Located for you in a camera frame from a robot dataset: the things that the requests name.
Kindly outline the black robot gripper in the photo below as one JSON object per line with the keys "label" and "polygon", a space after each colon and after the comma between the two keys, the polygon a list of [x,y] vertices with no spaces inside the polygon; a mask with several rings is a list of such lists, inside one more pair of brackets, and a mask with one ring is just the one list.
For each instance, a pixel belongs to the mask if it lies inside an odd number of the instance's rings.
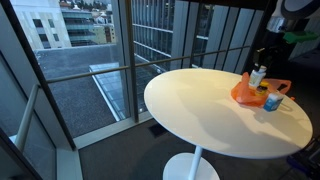
{"label": "black robot gripper", "polygon": [[284,39],[284,33],[267,31],[253,53],[254,65],[265,66],[269,70],[286,64],[294,48]]}

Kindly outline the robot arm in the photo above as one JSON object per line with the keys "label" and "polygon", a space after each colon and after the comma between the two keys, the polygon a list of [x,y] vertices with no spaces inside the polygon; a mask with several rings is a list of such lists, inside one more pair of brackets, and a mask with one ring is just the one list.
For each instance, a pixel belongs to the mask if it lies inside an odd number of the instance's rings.
{"label": "robot arm", "polygon": [[266,25],[266,34],[255,49],[254,69],[267,68],[288,55],[292,44],[314,40],[305,30],[296,30],[300,21],[319,17],[320,0],[277,0],[276,7]]}

